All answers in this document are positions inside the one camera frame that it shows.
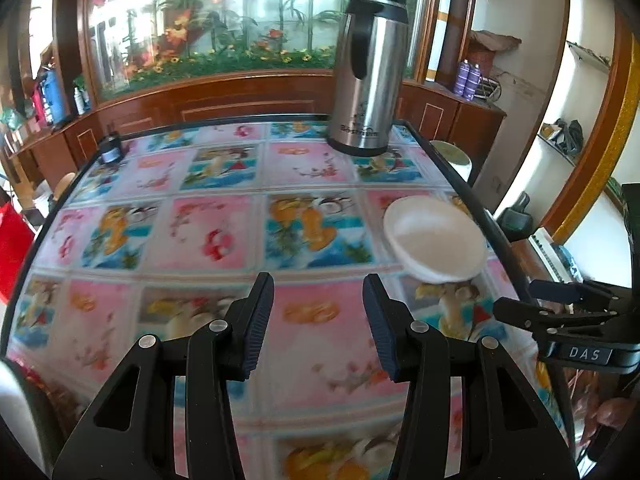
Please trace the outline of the right hand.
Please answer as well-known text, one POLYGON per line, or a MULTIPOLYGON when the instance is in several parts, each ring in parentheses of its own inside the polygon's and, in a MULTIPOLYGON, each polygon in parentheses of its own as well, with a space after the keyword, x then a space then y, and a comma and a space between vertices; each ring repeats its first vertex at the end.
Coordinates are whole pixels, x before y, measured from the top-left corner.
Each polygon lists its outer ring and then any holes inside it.
POLYGON ((620 431, 630 419, 638 399, 612 398, 601 400, 599 393, 599 376, 595 372, 584 370, 578 382, 584 391, 582 397, 576 401, 578 410, 585 413, 584 429, 580 444, 587 444, 594 436, 599 426, 605 426, 620 431))

